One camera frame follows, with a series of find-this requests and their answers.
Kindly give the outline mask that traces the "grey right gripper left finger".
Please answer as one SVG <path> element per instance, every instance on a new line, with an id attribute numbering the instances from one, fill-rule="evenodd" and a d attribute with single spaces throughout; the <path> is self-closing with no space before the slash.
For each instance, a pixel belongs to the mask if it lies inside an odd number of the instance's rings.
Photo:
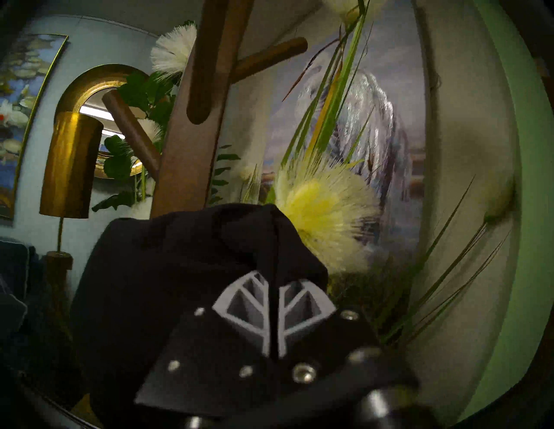
<path id="1" fill-rule="evenodd" d="M 185 415 L 236 415 L 271 399 L 267 289 L 251 272 L 211 306 L 184 311 L 135 404 Z"/>

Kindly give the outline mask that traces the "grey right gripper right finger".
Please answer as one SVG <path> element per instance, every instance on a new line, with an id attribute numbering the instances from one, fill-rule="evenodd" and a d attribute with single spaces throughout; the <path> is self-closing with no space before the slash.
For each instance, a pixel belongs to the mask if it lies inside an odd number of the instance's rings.
<path id="1" fill-rule="evenodd" d="M 279 297 L 277 389 L 376 390 L 403 384 L 403 361 L 384 351 L 368 318 L 294 282 Z"/>

